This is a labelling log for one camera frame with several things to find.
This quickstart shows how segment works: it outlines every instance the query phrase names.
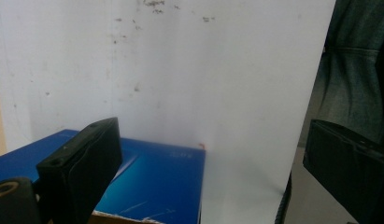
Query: black object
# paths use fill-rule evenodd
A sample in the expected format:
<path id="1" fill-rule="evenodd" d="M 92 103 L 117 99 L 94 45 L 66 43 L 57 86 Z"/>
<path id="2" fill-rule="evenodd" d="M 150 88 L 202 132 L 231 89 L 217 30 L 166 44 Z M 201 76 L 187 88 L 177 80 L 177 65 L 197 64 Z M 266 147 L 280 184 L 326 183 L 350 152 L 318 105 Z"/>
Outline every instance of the black object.
<path id="1" fill-rule="evenodd" d="M 288 206 L 291 201 L 292 196 L 292 173 L 290 174 L 290 177 L 288 179 L 287 187 L 285 188 L 285 192 L 282 195 L 281 203 L 279 204 L 276 220 L 274 221 L 274 224 L 283 224 L 285 222 L 285 217 L 287 215 Z"/>
<path id="2" fill-rule="evenodd" d="M 384 223 L 384 147 L 312 120 L 303 163 L 360 224 Z"/>
<path id="3" fill-rule="evenodd" d="M 33 186 L 27 178 L 0 182 L 0 224 L 40 224 L 50 219 L 55 224 L 86 224 L 120 165 L 117 119 L 90 124 L 36 166 L 39 179 Z M 28 204 L 34 204 L 33 211 L 23 212 Z"/>

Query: white wall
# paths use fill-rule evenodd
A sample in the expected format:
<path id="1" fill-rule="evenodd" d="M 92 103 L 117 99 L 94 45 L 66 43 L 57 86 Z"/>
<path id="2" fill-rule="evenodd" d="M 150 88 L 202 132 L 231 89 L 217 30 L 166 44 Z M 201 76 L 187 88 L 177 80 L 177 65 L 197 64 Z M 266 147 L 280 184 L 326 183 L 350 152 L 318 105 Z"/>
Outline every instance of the white wall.
<path id="1" fill-rule="evenodd" d="M 264 197 L 275 198 L 260 215 L 270 222 L 333 6 L 334 0 L 0 1 L 8 150 L 118 116 L 122 136 L 206 145 L 204 223 L 248 223 Z"/>

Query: blue box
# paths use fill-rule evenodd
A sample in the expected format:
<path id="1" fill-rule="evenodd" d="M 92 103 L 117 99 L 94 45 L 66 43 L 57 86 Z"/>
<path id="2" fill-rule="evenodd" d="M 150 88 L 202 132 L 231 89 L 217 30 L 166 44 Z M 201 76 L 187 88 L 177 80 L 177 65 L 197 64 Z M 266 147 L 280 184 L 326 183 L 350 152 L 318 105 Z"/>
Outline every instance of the blue box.
<path id="1" fill-rule="evenodd" d="M 1 156 L 0 180 L 26 176 L 36 181 L 36 165 L 77 133 L 63 130 Z M 121 150 L 121 168 L 96 211 L 130 219 L 124 223 L 199 222 L 204 150 L 126 138 L 121 139 Z"/>

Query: hole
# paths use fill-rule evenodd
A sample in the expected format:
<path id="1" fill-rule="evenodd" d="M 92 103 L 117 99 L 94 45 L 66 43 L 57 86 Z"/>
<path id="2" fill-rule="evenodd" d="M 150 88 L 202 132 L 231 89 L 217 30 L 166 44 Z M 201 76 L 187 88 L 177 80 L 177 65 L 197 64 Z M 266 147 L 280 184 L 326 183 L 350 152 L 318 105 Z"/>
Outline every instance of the hole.
<path id="1" fill-rule="evenodd" d="M 0 197 L 3 197 L 9 194 L 10 192 L 14 191 L 15 189 L 17 189 L 18 186 L 19 183 L 16 181 L 8 181 L 0 184 Z"/>
<path id="2" fill-rule="evenodd" d="M 14 188 L 14 187 L 11 185 L 0 186 L 0 193 L 6 193 L 7 191 L 11 190 L 12 188 Z"/>

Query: white backdrop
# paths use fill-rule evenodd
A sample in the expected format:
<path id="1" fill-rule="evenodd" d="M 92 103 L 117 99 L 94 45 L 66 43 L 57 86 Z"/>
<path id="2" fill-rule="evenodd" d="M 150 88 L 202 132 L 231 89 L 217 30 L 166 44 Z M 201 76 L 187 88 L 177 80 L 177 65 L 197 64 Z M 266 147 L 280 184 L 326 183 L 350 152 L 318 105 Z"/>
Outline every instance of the white backdrop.
<path id="1" fill-rule="evenodd" d="M 0 1 L 7 149 L 117 116 L 124 137 L 206 146 L 203 224 L 273 223 L 333 7 Z"/>

